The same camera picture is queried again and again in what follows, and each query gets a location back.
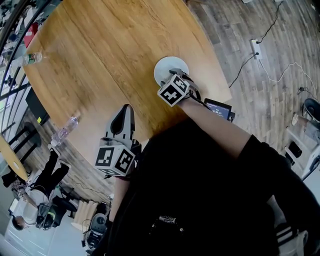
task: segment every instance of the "stool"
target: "stool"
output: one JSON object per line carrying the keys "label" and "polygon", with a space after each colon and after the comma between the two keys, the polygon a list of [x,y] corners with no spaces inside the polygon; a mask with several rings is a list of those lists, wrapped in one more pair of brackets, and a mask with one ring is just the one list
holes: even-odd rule
{"label": "stool", "polygon": [[19,131],[9,142],[9,145],[12,145],[15,141],[17,141],[24,133],[28,133],[28,135],[21,141],[14,149],[14,153],[17,153],[28,141],[33,143],[31,148],[25,153],[25,155],[20,159],[20,162],[23,164],[27,157],[35,150],[35,148],[41,146],[41,137],[35,128],[35,126],[30,122],[25,122],[24,127],[21,131]]}
{"label": "stool", "polygon": [[316,123],[320,123],[320,104],[312,98],[307,98],[303,103],[303,108]]}

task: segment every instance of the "black jacket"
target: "black jacket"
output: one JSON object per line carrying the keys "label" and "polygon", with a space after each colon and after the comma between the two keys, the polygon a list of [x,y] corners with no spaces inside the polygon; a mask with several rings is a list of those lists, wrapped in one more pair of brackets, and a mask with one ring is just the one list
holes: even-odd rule
{"label": "black jacket", "polygon": [[320,243],[320,207],[286,158],[250,138],[237,160],[188,119],[155,136],[94,256],[278,255],[274,195],[288,223]]}

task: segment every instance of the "person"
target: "person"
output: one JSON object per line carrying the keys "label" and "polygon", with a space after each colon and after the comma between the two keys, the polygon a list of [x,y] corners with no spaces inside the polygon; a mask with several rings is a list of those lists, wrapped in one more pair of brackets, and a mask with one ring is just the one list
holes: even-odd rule
{"label": "person", "polygon": [[[48,147],[50,149],[49,161],[36,179],[34,186],[28,193],[26,193],[24,189],[20,190],[22,196],[21,200],[24,200],[27,203],[23,209],[23,214],[12,218],[12,224],[18,231],[37,223],[38,206],[40,204],[49,203],[52,191],[62,181],[71,168],[70,164],[59,159],[60,154],[54,147],[50,144]],[[57,161],[60,163],[61,167],[53,173]]]}
{"label": "person", "polygon": [[286,158],[195,100],[178,104],[189,118],[116,177],[92,255],[315,254],[320,206]]}
{"label": "person", "polygon": [[310,122],[303,116],[293,113],[291,124],[295,126],[296,124],[302,125],[305,135],[314,140],[318,145],[320,145],[320,124],[316,125]]}

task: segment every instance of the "electrical cable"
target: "electrical cable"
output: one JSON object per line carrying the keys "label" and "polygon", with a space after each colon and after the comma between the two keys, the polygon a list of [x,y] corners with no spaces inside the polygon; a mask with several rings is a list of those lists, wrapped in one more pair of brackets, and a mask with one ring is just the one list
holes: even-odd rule
{"label": "electrical cable", "polygon": [[298,89],[296,95],[299,95],[299,94],[301,94],[303,92],[307,92],[308,93],[308,98],[310,98],[310,95],[311,95],[312,98],[314,98],[316,101],[318,101],[317,98],[309,91],[309,89],[307,87],[300,87]]}
{"label": "electrical cable", "polygon": [[310,79],[311,84],[312,84],[313,89],[314,89],[314,95],[315,95],[315,96],[313,96],[312,93],[311,93],[311,95],[316,99],[317,102],[319,102],[319,101],[318,101],[317,91],[316,91],[316,87],[315,87],[314,82],[312,81],[311,77],[304,71],[304,69],[302,68],[302,66],[300,66],[298,63],[295,62],[295,63],[289,64],[288,67],[286,68],[286,70],[282,72],[282,75],[281,75],[280,79],[279,79],[278,81],[276,81],[276,80],[273,80],[273,79],[270,78],[267,70],[265,69],[264,65],[263,65],[262,62],[261,62],[261,59],[259,59],[259,62],[260,62],[260,64],[261,64],[262,68],[264,69],[264,71],[265,71],[268,79],[269,79],[270,81],[272,81],[272,82],[275,82],[275,83],[279,83],[279,82],[281,81],[281,79],[284,77],[285,73],[288,71],[288,69],[289,69],[291,66],[293,66],[293,65],[296,64],[299,68],[301,68],[303,74],[305,74],[305,75]]}
{"label": "electrical cable", "polygon": [[28,187],[31,188],[31,187],[36,183],[35,180],[36,180],[36,178],[38,178],[39,176],[40,176],[40,174],[33,179],[32,183],[31,183]]}
{"label": "electrical cable", "polygon": [[82,221],[82,224],[81,224],[82,234],[87,233],[88,230],[89,230],[89,229],[88,229],[86,232],[84,232],[84,222],[85,222],[85,221],[91,221],[91,219],[85,219],[84,221]]}
{"label": "electrical cable", "polygon": [[190,92],[188,92],[185,96],[188,96],[188,97],[186,97],[186,98],[183,98],[183,100],[186,100],[186,99],[189,99],[189,98],[191,98],[191,96],[190,96]]}
{"label": "electrical cable", "polygon": [[60,191],[61,197],[62,197],[63,199],[66,199],[66,198],[64,197],[64,194],[62,194],[61,189],[59,189],[59,191]]}
{"label": "electrical cable", "polygon": [[278,8],[276,9],[276,18],[273,22],[273,24],[269,27],[269,29],[265,32],[264,36],[262,37],[261,41],[257,41],[257,44],[261,44],[262,41],[264,40],[264,38],[267,36],[267,34],[269,33],[269,31],[271,30],[271,28],[276,24],[276,21],[278,20],[278,13],[279,13],[279,8],[280,6],[284,3],[284,1],[282,1],[279,5]]}
{"label": "electrical cable", "polygon": [[196,102],[200,103],[202,106],[206,107],[208,110],[211,111],[211,109],[207,106],[207,104],[203,103],[200,99],[197,99],[194,96],[194,91],[193,90],[189,90],[189,96],[191,97],[191,99],[195,100]]}
{"label": "electrical cable", "polygon": [[104,192],[99,192],[99,191],[96,191],[96,190],[94,190],[94,189],[92,189],[92,188],[85,187],[85,186],[83,186],[81,183],[75,182],[74,184],[80,185],[84,190],[91,190],[91,191],[93,191],[93,192],[95,192],[95,193],[103,194],[103,195],[107,196],[107,197],[111,200],[111,197],[110,197],[109,195],[107,195],[106,193],[104,193]]}
{"label": "electrical cable", "polygon": [[257,52],[256,54],[254,54],[251,58],[249,58],[244,64],[242,64],[240,70],[239,70],[239,73],[238,75],[236,76],[236,78],[233,80],[232,84],[229,86],[229,88],[231,88],[231,86],[237,81],[237,79],[239,78],[240,76],[240,73],[241,73],[241,70],[243,69],[243,67],[248,63],[248,61],[250,61],[253,57],[255,57],[256,55],[259,55],[259,53]]}

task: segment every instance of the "hand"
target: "hand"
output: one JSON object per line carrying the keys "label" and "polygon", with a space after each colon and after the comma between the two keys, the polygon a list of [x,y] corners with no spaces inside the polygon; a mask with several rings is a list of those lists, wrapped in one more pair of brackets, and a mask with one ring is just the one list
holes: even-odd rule
{"label": "hand", "polygon": [[18,190],[19,190],[19,192],[21,193],[21,196],[23,196],[25,193],[26,193],[26,190],[24,189],[24,187],[23,186],[18,186]]}

